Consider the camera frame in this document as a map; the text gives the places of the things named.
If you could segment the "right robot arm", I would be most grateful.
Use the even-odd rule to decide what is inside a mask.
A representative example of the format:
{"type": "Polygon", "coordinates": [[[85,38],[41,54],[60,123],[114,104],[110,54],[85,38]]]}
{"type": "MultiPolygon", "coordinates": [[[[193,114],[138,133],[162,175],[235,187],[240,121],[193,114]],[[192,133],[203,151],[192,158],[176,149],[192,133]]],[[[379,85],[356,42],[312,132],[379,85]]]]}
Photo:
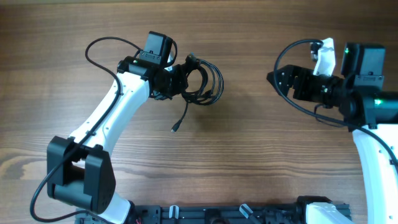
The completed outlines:
{"type": "Polygon", "coordinates": [[[385,54],[380,44],[348,42],[342,76],[336,77],[332,39],[304,39],[288,45],[267,74],[292,107],[352,133],[363,171],[368,223],[397,223],[397,92],[382,89],[385,54]],[[315,68],[280,67],[282,57],[300,44],[310,44],[315,68]]]}

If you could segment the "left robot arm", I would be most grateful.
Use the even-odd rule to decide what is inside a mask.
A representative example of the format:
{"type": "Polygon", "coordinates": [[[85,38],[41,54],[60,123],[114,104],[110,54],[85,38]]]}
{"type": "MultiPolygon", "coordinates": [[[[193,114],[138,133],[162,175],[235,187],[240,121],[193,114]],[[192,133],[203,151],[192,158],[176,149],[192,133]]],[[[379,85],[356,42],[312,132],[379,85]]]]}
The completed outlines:
{"type": "Polygon", "coordinates": [[[184,95],[188,75],[201,69],[192,54],[176,64],[177,44],[170,37],[149,32],[144,48],[121,60],[113,86],[90,117],[67,138],[55,136],[47,146],[47,176],[39,190],[77,207],[104,223],[140,223],[135,205],[119,196],[111,164],[113,149],[134,113],[149,99],[184,95]]]}

